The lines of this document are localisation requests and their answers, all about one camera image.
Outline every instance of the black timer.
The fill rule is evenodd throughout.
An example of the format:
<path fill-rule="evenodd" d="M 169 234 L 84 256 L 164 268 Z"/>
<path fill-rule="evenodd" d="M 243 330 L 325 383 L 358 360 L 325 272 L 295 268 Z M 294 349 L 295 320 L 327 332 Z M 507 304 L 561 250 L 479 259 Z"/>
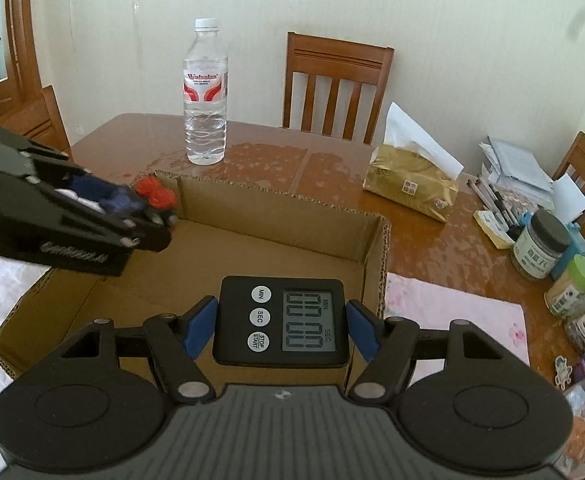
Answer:
<path fill-rule="evenodd" d="M 348 363 L 339 280 L 227 276 L 212 355 L 221 364 L 331 368 Z"/>

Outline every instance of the red object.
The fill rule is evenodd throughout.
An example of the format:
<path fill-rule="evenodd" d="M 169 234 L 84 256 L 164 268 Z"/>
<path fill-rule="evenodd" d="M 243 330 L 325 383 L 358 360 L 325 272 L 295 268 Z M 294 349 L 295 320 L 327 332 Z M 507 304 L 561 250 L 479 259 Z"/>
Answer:
<path fill-rule="evenodd" d="M 172 189 L 157 189 L 148 199 L 148 203 L 155 209 L 172 209 L 176 206 L 176 195 Z"/>
<path fill-rule="evenodd" d="M 137 184 L 134 185 L 134 190 L 139 196 L 151 196 L 154 192 L 161 189 L 161 182 L 156 176 L 145 176 Z"/>

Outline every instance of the black lid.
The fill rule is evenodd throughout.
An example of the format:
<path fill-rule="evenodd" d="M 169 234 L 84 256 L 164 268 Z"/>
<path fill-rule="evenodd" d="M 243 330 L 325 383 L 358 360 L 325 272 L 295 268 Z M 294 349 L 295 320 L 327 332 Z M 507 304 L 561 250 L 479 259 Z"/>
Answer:
<path fill-rule="evenodd" d="M 543 244 L 556 253 L 563 253 L 569 248 L 569 230 L 554 214 L 538 209 L 531 219 L 531 227 Z"/>

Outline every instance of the green lid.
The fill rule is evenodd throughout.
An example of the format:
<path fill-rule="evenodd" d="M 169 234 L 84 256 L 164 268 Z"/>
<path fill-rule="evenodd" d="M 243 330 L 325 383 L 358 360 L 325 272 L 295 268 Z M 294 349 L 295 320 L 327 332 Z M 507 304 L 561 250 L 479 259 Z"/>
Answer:
<path fill-rule="evenodd" d="M 568 272 L 573 280 L 573 283 L 581 291 L 585 291 L 585 257 L 581 254 L 575 254 L 575 257 L 570 261 Z"/>

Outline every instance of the jar with black lid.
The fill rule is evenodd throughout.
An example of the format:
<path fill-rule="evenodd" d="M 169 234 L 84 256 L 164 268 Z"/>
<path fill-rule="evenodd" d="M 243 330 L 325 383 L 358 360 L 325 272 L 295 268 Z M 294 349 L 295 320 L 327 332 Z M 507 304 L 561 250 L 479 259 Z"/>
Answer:
<path fill-rule="evenodd" d="M 552 213 L 539 209 L 513 246 L 511 259 L 529 280 L 542 280 L 570 245 L 570 234 Z"/>

